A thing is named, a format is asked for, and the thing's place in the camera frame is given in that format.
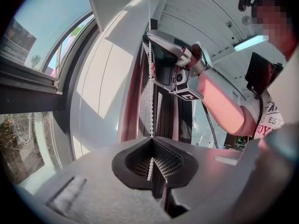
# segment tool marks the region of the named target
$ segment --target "person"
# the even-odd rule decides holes
[[[275,0],[259,1],[254,20],[257,24],[262,25],[263,35],[268,36],[269,42],[288,61],[298,40],[284,8],[276,6]],[[199,46],[194,44],[191,63],[197,62],[198,51]],[[261,95],[263,114],[258,126],[256,123],[260,114],[260,106],[255,95],[239,106],[205,72],[199,75],[197,90],[203,94],[202,102],[215,121],[229,134],[252,136],[257,127],[253,138],[262,138],[284,124],[277,106],[266,90]]]

